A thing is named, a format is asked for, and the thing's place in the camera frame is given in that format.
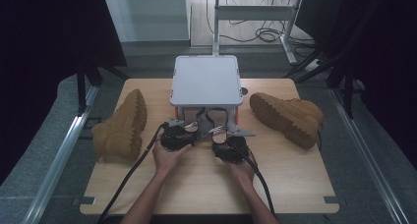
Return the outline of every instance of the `tan suede boot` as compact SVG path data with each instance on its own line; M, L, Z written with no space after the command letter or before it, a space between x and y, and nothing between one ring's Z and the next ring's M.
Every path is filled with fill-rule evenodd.
M263 124L283 132L287 139L298 146L308 149L316 143L324 115L313 102L283 100L258 92L251 95L250 105Z
M144 97L140 90L134 89L113 116L91 129L98 157L109 154L128 160L138 159L142 146L140 135L146 123Z

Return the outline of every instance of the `white wall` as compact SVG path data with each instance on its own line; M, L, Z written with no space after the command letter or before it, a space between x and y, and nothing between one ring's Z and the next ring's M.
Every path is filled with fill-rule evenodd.
M189 0L106 0L121 42L189 40Z

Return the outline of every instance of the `person's right arm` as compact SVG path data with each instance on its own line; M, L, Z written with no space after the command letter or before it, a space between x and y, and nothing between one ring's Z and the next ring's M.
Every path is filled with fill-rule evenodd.
M248 202L249 209L252 214L252 218L255 224L270 224L278 223L276 218L270 213L267 206L259 197L257 191L254 188L254 170L248 162L244 161L241 164L234 164L227 161L226 163L230 171L237 181L240 190Z

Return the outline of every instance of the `wooden table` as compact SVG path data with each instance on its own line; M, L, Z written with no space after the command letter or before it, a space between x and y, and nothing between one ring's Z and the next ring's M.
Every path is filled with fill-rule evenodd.
M169 103L172 80L127 80L116 108L126 95L138 88L144 95L148 122L142 132L143 150L157 127L174 116ZM259 122L249 106L249 97L265 92L283 99L299 98L292 80L243 79L249 90L239 107L239 126L256 134L247 138L261 173L265 177L277 213L335 213L337 203L326 203L325 196L335 196L317 146L304 150L287 140L281 132ZM107 159L96 162L85 196L95 197L94 204L82 204L84 214L99 214L111 200L132 164ZM125 214L154 173L151 153L132 175L110 209L110 214ZM255 188L266 204L267 198L258 178ZM167 181L155 214L241 214L249 213L228 168L211 151L209 139L199 141L186 153L179 167Z

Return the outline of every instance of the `person's left hand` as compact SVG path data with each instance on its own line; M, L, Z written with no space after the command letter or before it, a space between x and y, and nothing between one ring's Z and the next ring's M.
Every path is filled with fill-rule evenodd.
M160 141L157 140L152 150L156 172L168 175L178 165L180 157L190 150L191 147L190 144L187 144L178 151L168 151L160 144Z

